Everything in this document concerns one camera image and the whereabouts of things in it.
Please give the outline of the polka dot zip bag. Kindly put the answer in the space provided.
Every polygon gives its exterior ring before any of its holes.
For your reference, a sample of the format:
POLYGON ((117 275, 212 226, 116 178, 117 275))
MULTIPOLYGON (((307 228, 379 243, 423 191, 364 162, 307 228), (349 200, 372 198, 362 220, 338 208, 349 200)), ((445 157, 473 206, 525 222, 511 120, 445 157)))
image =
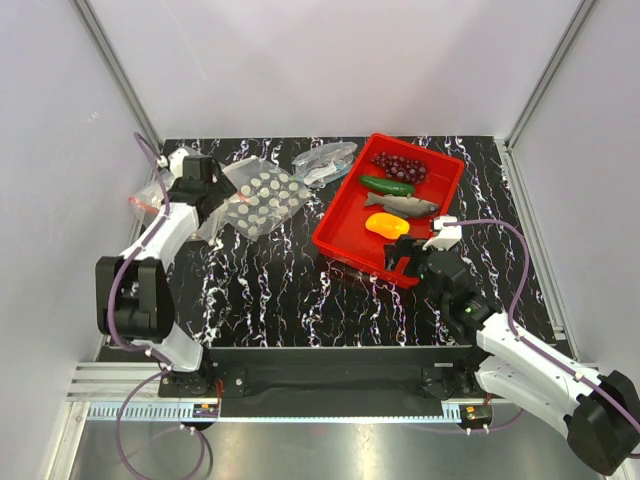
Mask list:
POLYGON ((305 184, 279 166, 252 156, 222 169, 236 193, 215 210, 196 231, 198 240, 214 243, 218 232, 231 225, 255 241, 291 219, 308 201, 305 184))

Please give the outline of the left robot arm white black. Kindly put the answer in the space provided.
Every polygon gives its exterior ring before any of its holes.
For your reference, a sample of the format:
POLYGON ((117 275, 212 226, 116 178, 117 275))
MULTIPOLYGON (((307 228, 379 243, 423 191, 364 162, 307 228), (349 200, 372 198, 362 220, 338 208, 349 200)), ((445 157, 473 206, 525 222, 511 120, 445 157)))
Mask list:
POLYGON ((176 323, 166 270, 236 188, 215 159, 191 155, 162 192, 162 206, 145 232, 120 255, 96 264, 97 324, 121 349, 156 358, 181 373, 190 393, 203 396, 214 388, 216 372, 203 363, 203 347, 176 323))

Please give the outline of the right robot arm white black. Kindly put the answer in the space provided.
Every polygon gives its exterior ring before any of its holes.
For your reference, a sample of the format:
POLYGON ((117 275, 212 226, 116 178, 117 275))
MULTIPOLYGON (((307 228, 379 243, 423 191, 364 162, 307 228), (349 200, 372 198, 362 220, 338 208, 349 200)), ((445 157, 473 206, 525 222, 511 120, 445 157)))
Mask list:
POLYGON ((406 276, 425 288, 441 320, 470 350, 454 371, 466 396, 484 391, 510 401, 564 437, 593 471, 611 476, 639 445, 639 395, 614 370, 604 375, 510 321, 484 297, 465 263, 433 239, 403 235, 384 248, 385 267, 407 259, 406 276))

